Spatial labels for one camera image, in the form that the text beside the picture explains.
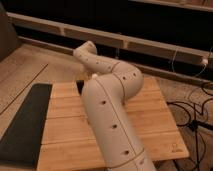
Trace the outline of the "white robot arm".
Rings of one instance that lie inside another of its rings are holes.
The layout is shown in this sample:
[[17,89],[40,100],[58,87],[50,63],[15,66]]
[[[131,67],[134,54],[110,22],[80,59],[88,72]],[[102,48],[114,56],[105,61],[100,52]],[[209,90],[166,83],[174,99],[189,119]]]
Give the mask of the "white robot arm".
[[124,109],[124,102],[142,88],[141,71],[99,56],[91,41],[76,48],[73,56],[99,73],[84,84],[81,98],[108,171],[157,171]]

